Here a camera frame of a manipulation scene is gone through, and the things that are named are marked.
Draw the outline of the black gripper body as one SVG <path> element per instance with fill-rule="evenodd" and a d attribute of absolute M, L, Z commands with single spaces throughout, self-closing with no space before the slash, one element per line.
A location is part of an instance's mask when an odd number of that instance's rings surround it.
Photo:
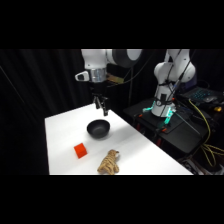
<path fill-rule="evenodd" d="M 105 82 L 90 83 L 90 90 L 93 96 L 105 96 L 107 84 Z"/>

